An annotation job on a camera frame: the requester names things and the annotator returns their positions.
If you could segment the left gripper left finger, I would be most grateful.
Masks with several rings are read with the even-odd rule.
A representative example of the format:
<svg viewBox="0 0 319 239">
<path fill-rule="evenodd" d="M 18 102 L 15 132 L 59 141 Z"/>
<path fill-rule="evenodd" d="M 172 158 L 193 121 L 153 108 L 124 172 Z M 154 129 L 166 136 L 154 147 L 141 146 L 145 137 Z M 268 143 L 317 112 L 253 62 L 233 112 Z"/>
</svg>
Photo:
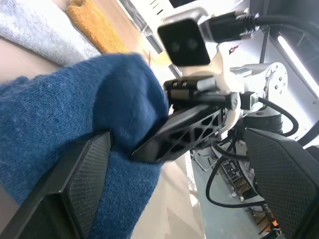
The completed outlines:
<svg viewBox="0 0 319 239">
<path fill-rule="evenodd" d="M 74 140 L 2 231 L 2 239 L 85 239 L 94 221 L 108 167 L 110 131 Z"/>
</svg>

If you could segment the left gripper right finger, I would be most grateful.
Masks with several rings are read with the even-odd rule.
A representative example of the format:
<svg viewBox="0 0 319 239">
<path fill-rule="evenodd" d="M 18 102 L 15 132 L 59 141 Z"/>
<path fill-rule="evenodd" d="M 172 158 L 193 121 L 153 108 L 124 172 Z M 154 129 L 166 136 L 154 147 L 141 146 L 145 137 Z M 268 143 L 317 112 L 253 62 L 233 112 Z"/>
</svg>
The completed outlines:
<svg viewBox="0 0 319 239">
<path fill-rule="evenodd" d="M 258 129 L 244 134 L 261 196 L 287 239 L 319 237 L 319 162 L 296 141 Z"/>
</svg>

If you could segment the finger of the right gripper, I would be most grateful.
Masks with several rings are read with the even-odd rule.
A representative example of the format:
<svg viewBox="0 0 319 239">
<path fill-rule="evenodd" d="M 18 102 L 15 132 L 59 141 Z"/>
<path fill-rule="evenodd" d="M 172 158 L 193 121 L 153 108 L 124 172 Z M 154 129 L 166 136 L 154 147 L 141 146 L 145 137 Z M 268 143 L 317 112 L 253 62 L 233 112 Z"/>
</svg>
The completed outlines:
<svg viewBox="0 0 319 239">
<path fill-rule="evenodd" d="M 150 131 L 133 151 L 132 159 L 146 163 L 174 161 L 214 140 L 222 129 L 223 118 L 223 109 L 209 105 L 174 112 L 161 127 Z"/>
</svg>

